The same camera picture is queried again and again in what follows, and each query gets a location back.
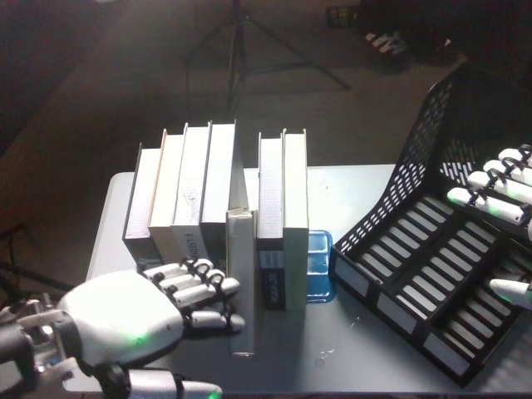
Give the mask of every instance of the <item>stack of books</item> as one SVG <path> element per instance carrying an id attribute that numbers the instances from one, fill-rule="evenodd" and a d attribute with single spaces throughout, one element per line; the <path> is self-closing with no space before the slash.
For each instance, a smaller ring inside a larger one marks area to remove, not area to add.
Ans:
<path id="1" fill-rule="evenodd" d="M 304 309 L 307 300 L 306 132 L 259 134 L 259 209 L 249 209 L 235 124 L 163 132 L 140 146 L 122 237 L 139 270 L 210 259 L 240 281 L 232 301 L 246 321 L 234 354 L 254 353 L 257 303 Z"/>
<path id="2" fill-rule="evenodd" d="M 123 241 L 139 269 L 210 259 L 227 269 L 226 214 L 248 208 L 235 124 L 163 133 L 140 148 Z"/>

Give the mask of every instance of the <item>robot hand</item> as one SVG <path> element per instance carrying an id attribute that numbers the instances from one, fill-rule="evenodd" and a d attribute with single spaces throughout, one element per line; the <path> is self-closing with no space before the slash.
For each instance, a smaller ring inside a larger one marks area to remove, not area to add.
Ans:
<path id="1" fill-rule="evenodd" d="M 0 364 L 17 364 L 22 381 L 13 390 L 21 392 L 68 378 L 79 365 L 107 397 L 216 397 L 221 390 L 212 384 L 132 369 L 164 356 L 182 338 L 239 332 L 244 320 L 227 303 L 238 289 L 237 280 L 205 259 L 105 274 L 68 292 L 56 307 L 33 301 L 2 310 L 0 323 L 10 323 L 0 328 Z"/>
<path id="2" fill-rule="evenodd" d="M 532 240 L 532 147 L 506 149 L 498 160 L 486 162 L 483 171 L 467 177 L 469 189 L 454 188 L 447 198 L 464 207 L 474 207 L 503 221 L 512 231 Z M 532 284 L 493 279 L 491 289 L 506 301 L 532 310 Z"/>

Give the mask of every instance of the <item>white table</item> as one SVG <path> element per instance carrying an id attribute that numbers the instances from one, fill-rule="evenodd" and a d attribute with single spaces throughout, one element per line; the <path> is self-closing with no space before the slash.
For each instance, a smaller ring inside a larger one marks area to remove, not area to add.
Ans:
<path id="1" fill-rule="evenodd" d="M 393 166 L 309 168 L 310 228 L 328 230 L 336 242 L 378 201 Z M 246 170 L 245 177 L 250 206 L 256 208 L 258 172 Z M 121 241 L 132 181 L 133 173 L 111 179 L 87 279 L 135 270 Z M 506 340 L 510 344 L 501 345 L 467 391 L 532 391 L 532 366 L 510 388 L 498 383 L 507 379 L 500 370 L 505 367 L 500 354 L 515 350 L 511 343 L 524 334 L 528 316 L 510 332 L 512 338 Z M 464 391 L 341 288 L 330 303 L 309 304 L 305 313 L 265 312 L 259 331 L 257 354 L 252 358 L 231 357 L 227 339 L 220 337 L 182 342 L 152 365 L 216 383 L 227 393 Z M 99 391 L 96 380 L 81 372 L 64 387 L 74 392 Z"/>

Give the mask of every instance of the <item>blue tray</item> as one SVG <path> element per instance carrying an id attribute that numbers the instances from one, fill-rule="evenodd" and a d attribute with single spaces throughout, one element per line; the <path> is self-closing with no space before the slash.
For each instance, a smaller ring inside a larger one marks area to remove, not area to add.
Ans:
<path id="1" fill-rule="evenodd" d="M 308 233 L 307 303 L 327 303 L 336 296 L 329 279 L 329 258 L 333 237 L 325 230 Z"/>

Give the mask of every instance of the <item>floor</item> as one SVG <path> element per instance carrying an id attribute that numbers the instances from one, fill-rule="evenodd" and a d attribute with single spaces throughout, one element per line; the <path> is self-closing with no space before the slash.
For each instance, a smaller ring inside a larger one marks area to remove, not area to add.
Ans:
<path id="1" fill-rule="evenodd" d="M 247 167 L 257 165 L 258 133 L 285 127 L 307 129 L 309 165 L 393 163 L 426 92 L 458 65 L 411 61 L 382 68 L 353 30 L 326 28 L 326 0 L 245 5 L 352 87 L 341 90 L 313 69 L 249 78 L 235 113 Z M 156 146 L 164 128 L 179 132 L 186 121 L 221 121 L 226 66 L 198 55 L 186 115 L 182 60 L 227 11 L 226 2 L 215 0 L 124 2 L 119 17 L 28 118 L 0 158 L 0 231 L 27 226 L 16 237 L 19 265 L 83 282 L 109 180 L 134 169 L 139 142 Z M 212 47 L 224 49 L 227 40 L 229 31 Z M 294 60 L 252 27 L 246 27 L 246 45 L 253 66 Z M 22 286 L 46 289 L 26 279 Z M 79 397 L 59 391 L 28 397 Z"/>

